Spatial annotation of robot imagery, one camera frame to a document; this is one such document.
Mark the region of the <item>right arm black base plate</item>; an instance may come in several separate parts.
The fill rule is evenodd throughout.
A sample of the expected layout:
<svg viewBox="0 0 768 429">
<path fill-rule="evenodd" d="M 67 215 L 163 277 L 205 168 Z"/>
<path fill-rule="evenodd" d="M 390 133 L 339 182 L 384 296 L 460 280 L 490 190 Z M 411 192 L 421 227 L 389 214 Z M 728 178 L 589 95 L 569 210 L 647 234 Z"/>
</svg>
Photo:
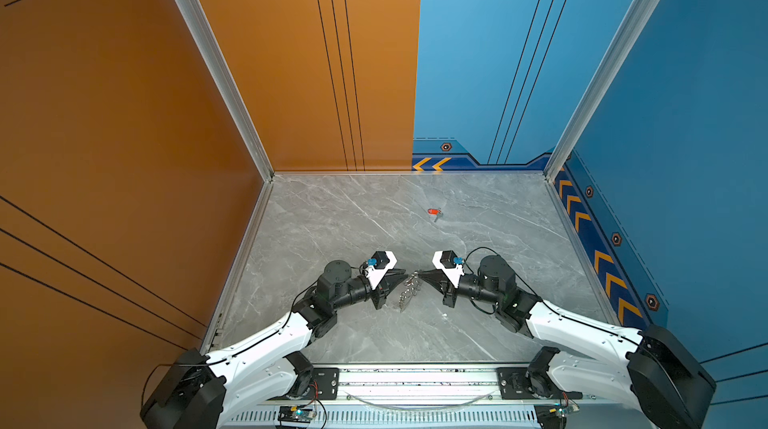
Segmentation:
<svg viewBox="0 0 768 429">
<path fill-rule="evenodd" d="M 583 398 L 581 392 L 563 392 L 545 373 L 531 373 L 523 366 L 502 366 L 495 370 L 497 383 L 504 400 L 574 399 Z"/>
</svg>

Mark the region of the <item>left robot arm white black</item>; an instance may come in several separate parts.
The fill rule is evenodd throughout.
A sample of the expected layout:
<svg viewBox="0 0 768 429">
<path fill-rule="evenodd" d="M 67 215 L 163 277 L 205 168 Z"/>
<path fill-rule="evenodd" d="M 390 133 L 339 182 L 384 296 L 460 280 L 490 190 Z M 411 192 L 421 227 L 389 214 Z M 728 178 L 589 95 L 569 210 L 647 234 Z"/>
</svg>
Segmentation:
<svg viewBox="0 0 768 429">
<path fill-rule="evenodd" d="M 328 263 L 278 321 L 242 341 L 206 354 L 190 349 L 165 365 L 165 375 L 144 398 L 148 428 L 221 428 L 233 417 L 277 397 L 313 396 L 313 365 L 303 349 L 337 323 L 340 309 L 370 302 L 380 309 L 407 279 L 390 251 L 378 251 L 354 270 Z"/>
</svg>

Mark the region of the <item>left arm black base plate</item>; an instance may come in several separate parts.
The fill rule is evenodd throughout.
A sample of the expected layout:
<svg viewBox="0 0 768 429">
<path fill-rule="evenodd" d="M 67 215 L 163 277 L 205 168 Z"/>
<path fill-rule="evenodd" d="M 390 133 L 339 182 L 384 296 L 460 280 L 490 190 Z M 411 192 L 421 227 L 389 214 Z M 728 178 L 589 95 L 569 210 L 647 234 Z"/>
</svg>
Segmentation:
<svg viewBox="0 0 768 429">
<path fill-rule="evenodd" d="M 338 367 L 314 367 L 312 374 L 300 376 L 287 394 L 271 398 L 271 401 L 308 401 L 315 397 L 323 402 L 336 400 L 339 379 L 340 369 Z"/>
</svg>

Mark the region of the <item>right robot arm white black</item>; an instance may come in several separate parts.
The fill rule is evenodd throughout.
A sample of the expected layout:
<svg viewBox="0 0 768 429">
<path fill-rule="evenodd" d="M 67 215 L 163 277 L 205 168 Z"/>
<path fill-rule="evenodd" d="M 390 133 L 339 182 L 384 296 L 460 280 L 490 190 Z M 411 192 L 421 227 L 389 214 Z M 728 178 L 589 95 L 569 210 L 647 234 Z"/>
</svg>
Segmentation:
<svg viewBox="0 0 768 429">
<path fill-rule="evenodd" d="M 659 428 L 703 427 L 716 382 L 667 328 L 621 327 L 562 309 L 498 254 L 484 257 L 474 273 L 452 251 L 436 252 L 432 263 L 418 276 L 444 305 L 460 297 L 487 302 L 503 327 L 543 343 L 527 368 L 538 397 L 581 392 L 638 410 Z"/>
</svg>

